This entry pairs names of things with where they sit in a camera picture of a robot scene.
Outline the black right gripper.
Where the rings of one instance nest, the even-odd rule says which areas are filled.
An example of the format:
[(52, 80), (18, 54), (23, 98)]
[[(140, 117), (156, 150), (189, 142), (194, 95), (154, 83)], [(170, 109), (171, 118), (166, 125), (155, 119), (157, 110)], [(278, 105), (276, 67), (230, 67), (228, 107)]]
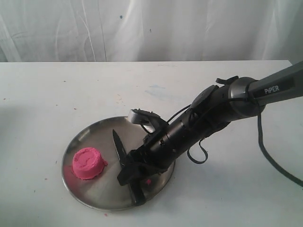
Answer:
[(133, 183), (134, 204), (143, 205), (146, 197), (141, 182), (147, 180), (146, 175), (167, 170), (181, 154), (206, 137), (208, 115), (185, 111), (171, 124), (166, 122), (166, 125), (147, 135), (136, 152), (117, 152), (121, 166), (117, 176), (119, 184)]

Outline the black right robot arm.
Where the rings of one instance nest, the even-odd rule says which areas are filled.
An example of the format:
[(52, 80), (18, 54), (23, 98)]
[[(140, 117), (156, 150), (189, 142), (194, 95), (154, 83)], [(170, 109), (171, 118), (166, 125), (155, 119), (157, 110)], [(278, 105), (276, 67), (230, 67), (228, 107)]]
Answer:
[(184, 107), (165, 121), (153, 112), (132, 109), (128, 121), (145, 128), (151, 126), (143, 144), (126, 152), (121, 139), (113, 132), (114, 144), (121, 171), (120, 185), (128, 185), (135, 206), (146, 202), (141, 180), (167, 171), (194, 144), (224, 129), (231, 122), (250, 117), (261, 117), (267, 104), (303, 95), (303, 65), (297, 63), (261, 80), (234, 76), (217, 79), (201, 92), (192, 104)]

